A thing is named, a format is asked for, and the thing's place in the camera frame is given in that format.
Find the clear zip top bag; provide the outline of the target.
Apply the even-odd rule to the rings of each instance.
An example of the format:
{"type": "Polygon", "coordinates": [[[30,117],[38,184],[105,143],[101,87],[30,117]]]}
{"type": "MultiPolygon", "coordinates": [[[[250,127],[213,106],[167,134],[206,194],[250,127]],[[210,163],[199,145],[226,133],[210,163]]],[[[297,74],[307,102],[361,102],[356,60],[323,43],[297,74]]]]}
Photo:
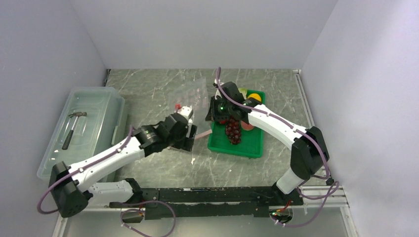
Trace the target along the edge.
{"type": "Polygon", "coordinates": [[[205,121],[209,111],[209,94],[206,78],[201,77],[176,86],[168,94],[168,107],[175,111],[175,105],[193,109],[192,123],[197,126],[195,139],[204,138],[212,133],[211,125],[205,121]]]}

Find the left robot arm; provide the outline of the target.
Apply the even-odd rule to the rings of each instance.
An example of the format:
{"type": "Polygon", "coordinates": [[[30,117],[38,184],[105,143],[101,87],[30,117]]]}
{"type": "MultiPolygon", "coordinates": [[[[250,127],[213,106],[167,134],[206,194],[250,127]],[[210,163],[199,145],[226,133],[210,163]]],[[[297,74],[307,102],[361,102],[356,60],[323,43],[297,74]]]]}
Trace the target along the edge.
{"type": "Polygon", "coordinates": [[[173,147],[191,151],[197,127],[192,124],[193,110],[182,107],[164,121],[130,129],[120,143],[88,159],[66,165],[55,164],[51,171],[48,192],[57,212],[72,217],[89,204],[120,202],[136,207],[142,201],[142,190],[135,179],[101,183],[100,180],[126,164],[173,147]]]}

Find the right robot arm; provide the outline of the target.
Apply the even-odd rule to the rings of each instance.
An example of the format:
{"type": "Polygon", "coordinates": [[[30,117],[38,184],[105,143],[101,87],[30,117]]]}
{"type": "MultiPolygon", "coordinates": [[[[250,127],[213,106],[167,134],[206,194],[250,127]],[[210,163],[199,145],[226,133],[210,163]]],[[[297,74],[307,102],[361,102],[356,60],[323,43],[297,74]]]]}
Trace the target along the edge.
{"type": "Polygon", "coordinates": [[[207,121],[229,121],[234,118],[257,127],[281,141],[291,151],[290,167],[273,185],[272,198],[284,205],[291,192],[324,167],[328,178],[329,154],[321,130],[292,123],[268,109],[260,99],[245,98],[233,82],[214,84],[217,93],[210,98],[207,121]]]}

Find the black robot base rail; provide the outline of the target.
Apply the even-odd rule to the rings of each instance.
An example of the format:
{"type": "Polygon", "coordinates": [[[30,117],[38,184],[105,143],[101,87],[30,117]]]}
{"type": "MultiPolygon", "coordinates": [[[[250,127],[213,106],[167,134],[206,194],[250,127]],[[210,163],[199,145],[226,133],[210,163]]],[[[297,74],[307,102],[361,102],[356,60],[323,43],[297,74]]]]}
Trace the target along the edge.
{"type": "Polygon", "coordinates": [[[211,188],[147,188],[142,201],[129,204],[111,202],[110,208],[145,209],[146,220],[176,217],[241,216],[268,217],[275,208],[303,205],[297,191],[286,195],[277,188],[211,187],[211,188]]]}

